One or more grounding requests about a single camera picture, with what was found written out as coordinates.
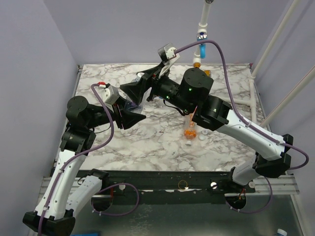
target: bottle cap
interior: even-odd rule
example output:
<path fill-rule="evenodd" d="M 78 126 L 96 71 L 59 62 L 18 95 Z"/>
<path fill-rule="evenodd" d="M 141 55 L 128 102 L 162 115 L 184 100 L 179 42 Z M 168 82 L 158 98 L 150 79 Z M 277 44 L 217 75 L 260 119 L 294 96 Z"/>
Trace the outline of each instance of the bottle cap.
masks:
<path fill-rule="evenodd" d="M 140 79 L 141 79 L 141 77 L 144 75 L 144 73 L 143 72 L 139 72 L 139 73 L 137 73 L 137 77 L 136 77 L 136 81 L 138 82 Z"/>
<path fill-rule="evenodd" d="M 191 146 L 192 145 L 192 141 L 191 140 L 187 140 L 185 143 L 187 146 Z"/>
<path fill-rule="evenodd" d="M 203 140 L 206 139 L 206 136 L 204 136 L 203 134 L 200 134 L 200 135 L 199 135 L 199 139 L 203 141 Z"/>
<path fill-rule="evenodd" d="M 287 236 L 287 232 L 284 231 L 284 230 L 282 230 L 282 229 L 278 229 L 277 233 L 278 233 L 278 234 L 281 234 L 281 235 L 283 235 L 283 236 Z"/>

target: white pole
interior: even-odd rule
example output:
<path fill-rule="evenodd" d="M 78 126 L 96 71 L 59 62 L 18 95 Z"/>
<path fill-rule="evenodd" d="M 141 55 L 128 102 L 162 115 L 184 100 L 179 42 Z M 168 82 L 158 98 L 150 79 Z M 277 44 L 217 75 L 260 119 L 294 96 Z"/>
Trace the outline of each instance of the white pole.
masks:
<path fill-rule="evenodd" d="M 266 127 L 273 118 L 292 101 L 293 98 L 315 77 L 315 66 L 303 77 L 303 79 L 289 92 L 289 94 L 279 103 L 279 105 L 261 123 L 261 127 Z"/>
<path fill-rule="evenodd" d="M 204 0 L 202 13 L 201 13 L 201 20 L 199 23 L 199 25 L 201 27 L 207 27 L 207 25 L 208 25 L 208 16 L 209 16 L 209 12 L 210 12 L 211 2 L 212 1 Z"/>
<path fill-rule="evenodd" d="M 272 37 L 272 39 L 270 40 L 270 43 L 268 44 L 265 52 L 263 53 L 262 57 L 260 58 L 257 66 L 255 67 L 254 71 L 252 72 L 251 78 L 254 79 L 256 78 L 256 75 L 258 73 L 258 70 L 260 69 L 260 67 L 262 66 L 262 64 L 264 63 L 265 59 L 267 58 L 268 54 L 270 53 L 270 50 L 272 49 L 272 47 L 274 46 L 276 40 L 278 39 L 279 35 L 281 34 L 282 30 L 284 29 L 286 23 L 288 22 L 291 14 L 293 13 L 295 7 L 297 6 L 297 4 L 300 2 L 300 0 L 294 0 L 293 3 L 291 4 L 290 8 L 288 9 L 288 11 L 286 12 L 284 18 L 282 19 L 279 27 L 277 28 L 274 36 Z"/>
<path fill-rule="evenodd" d="M 256 97 L 255 97 L 255 86 L 254 86 L 254 80 L 250 79 L 250 92 L 251 92 L 251 112 L 252 112 L 252 122 L 257 124 L 257 113 L 256 113 Z"/>
<path fill-rule="evenodd" d="M 220 97 L 220 99 L 222 99 L 223 101 L 226 101 L 226 102 L 231 102 L 230 98 L 229 97 Z M 242 105 L 247 105 L 247 106 L 250 106 L 251 105 L 251 101 L 250 100 L 246 100 L 246 99 L 237 99 L 237 98 L 234 98 L 233 99 L 235 103 L 237 104 L 242 104 Z"/>
<path fill-rule="evenodd" d="M 207 33 L 207 26 L 208 26 L 208 16 L 209 16 L 209 12 L 210 12 L 210 7 L 211 7 L 211 3 L 213 2 L 213 0 L 204 0 L 203 2 L 203 8 L 202 8 L 202 13 L 201 13 L 201 20 L 199 22 L 199 26 L 198 26 L 198 32 L 204 32 Z M 199 45 L 196 46 L 196 50 L 193 54 L 193 61 L 192 61 L 193 65 L 201 65 L 201 58 L 200 58 L 200 48 Z"/>

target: cable tie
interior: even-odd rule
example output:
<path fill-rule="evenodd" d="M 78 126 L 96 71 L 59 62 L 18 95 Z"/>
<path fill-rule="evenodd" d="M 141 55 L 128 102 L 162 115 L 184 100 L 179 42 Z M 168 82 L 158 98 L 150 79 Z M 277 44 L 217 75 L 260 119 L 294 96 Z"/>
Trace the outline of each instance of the cable tie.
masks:
<path fill-rule="evenodd" d="M 245 127 L 248 128 L 251 125 L 251 121 L 248 121 L 248 124 L 245 124 Z"/>

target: blue connector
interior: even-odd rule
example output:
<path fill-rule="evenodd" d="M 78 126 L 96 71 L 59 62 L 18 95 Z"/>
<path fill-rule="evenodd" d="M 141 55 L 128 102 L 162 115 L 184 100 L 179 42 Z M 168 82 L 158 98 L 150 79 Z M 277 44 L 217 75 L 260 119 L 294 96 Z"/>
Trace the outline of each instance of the blue connector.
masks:
<path fill-rule="evenodd" d="M 200 32 L 197 34 L 197 41 L 204 40 L 207 38 L 208 38 L 208 35 L 205 32 Z M 201 59 L 206 58 L 206 45 L 202 43 L 199 45 L 199 48 L 200 48 L 200 58 Z"/>

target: lavender wall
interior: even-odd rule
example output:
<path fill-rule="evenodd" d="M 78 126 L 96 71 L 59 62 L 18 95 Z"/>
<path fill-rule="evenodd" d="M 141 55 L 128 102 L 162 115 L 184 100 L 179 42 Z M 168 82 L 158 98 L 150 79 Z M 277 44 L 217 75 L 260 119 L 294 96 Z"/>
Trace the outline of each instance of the lavender wall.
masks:
<path fill-rule="evenodd" d="M 257 75 L 263 106 L 269 114 L 315 64 L 315 2 L 301 0 L 270 56 Z M 315 222 L 315 80 L 271 122 L 273 132 L 290 133 L 297 147 L 310 156 L 309 164 L 294 171 L 309 222 Z M 292 164 L 304 161 L 290 151 Z"/>
<path fill-rule="evenodd" d="M 289 0 L 215 0 L 208 36 L 228 63 L 257 57 Z M 158 48 L 195 41 L 203 0 L 44 0 L 77 63 L 159 62 Z M 221 63 L 209 45 L 206 62 Z M 180 62 L 192 62 L 193 49 Z"/>
<path fill-rule="evenodd" d="M 0 235 L 24 236 L 77 66 L 42 0 L 0 1 L 0 32 Z"/>

